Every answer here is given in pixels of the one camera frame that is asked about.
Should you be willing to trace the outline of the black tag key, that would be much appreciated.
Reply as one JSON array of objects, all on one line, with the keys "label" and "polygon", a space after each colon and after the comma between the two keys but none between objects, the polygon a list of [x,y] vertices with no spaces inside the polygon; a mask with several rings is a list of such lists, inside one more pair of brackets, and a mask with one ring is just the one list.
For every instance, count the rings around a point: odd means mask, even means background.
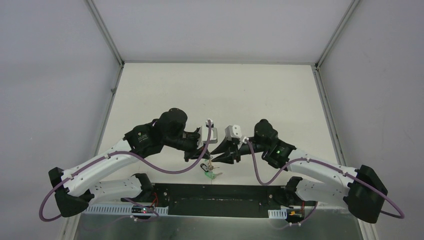
[{"label": "black tag key", "polygon": [[209,167],[208,167],[206,164],[204,164],[204,163],[202,163],[202,164],[200,165],[200,168],[201,168],[204,172],[206,172],[206,173],[210,171]]}]

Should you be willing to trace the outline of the green tag key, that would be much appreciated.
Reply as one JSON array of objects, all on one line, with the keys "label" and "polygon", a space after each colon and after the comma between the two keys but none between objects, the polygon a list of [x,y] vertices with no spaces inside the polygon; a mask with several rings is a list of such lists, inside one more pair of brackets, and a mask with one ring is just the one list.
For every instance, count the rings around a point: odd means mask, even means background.
[{"label": "green tag key", "polygon": [[214,180],[216,178],[216,174],[211,171],[205,172],[204,174],[211,180]]}]

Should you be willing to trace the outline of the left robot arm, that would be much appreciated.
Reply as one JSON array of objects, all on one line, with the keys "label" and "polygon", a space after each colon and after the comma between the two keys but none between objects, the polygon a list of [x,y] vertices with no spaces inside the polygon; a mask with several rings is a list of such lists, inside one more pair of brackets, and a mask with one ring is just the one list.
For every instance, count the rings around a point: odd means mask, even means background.
[{"label": "left robot arm", "polygon": [[201,160],[208,160],[208,147],[218,140],[217,129],[207,119],[193,132],[185,130],[187,114],[171,108],[149,123],[135,126],[123,138],[103,153],[69,169],[52,168],[48,172],[59,215],[69,218],[89,206],[109,200],[128,199],[147,202],[153,189],[144,173],[125,179],[106,180],[112,173],[137,162],[147,163],[147,157],[159,154],[164,147],[184,153],[184,160],[193,160],[194,168]]}]

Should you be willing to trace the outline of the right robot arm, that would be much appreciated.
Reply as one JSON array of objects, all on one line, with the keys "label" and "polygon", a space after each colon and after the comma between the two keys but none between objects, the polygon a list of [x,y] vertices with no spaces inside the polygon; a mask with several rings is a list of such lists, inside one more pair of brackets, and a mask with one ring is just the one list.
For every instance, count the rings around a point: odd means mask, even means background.
[{"label": "right robot arm", "polygon": [[300,201],[322,202],[347,209],[356,218],[375,224],[382,214],[388,190],[375,170],[332,164],[315,159],[304,150],[279,139],[278,131],[267,119],[255,126],[253,136],[242,134],[241,127],[229,125],[223,141],[211,154],[213,162],[234,164],[244,155],[261,154],[271,167],[292,176],[283,188],[284,206]]}]

